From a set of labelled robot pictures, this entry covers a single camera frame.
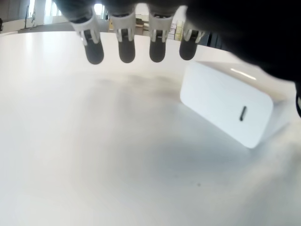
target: black fingertip pad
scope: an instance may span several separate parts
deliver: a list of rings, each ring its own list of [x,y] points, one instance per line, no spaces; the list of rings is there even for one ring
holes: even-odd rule
[[[101,63],[104,56],[102,42],[99,40],[99,42],[95,44],[93,40],[87,40],[87,43],[88,45],[85,46],[85,51],[88,61],[93,65]]]
[[[183,60],[191,60],[196,51],[197,51],[198,44],[196,44],[194,41],[185,41],[182,39],[180,44],[180,56]]]
[[[153,62],[159,63],[165,57],[165,47],[166,43],[161,42],[161,40],[150,42],[150,58]]]
[[[131,63],[135,59],[135,43],[124,38],[122,42],[118,42],[119,57],[124,63]]]

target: white table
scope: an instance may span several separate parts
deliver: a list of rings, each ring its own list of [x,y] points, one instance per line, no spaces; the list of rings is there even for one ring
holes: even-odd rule
[[[99,65],[74,32],[0,37],[1,226],[300,225],[300,119],[248,150],[180,102],[179,42],[125,64],[101,37]]]

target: white box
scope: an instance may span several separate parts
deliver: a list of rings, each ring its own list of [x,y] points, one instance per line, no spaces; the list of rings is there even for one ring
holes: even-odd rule
[[[293,82],[249,64],[192,62],[181,101],[248,148],[286,125],[295,111]]]

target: wall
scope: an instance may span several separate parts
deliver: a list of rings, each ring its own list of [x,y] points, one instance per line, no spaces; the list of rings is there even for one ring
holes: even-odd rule
[[[35,0],[34,8],[36,10],[36,25],[44,24],[46,0]]]
[[[11,21],[25,18],[30,0],[0,0],[0,18]]]
[[[0,0],[0,18],[2,20],[8,19],[9,0]]]
[[[27,19],[26,27],[32,27],[31,21],[32,20],[30,18]],[[18,31],[20,29],[23,29],[24,25],[25,25],[25,19],[5,22],[3,23],[2,33]]]
[[[44,18],[44,24],[56,24],[63,22],[68,22],[64,16],[46,16]]]

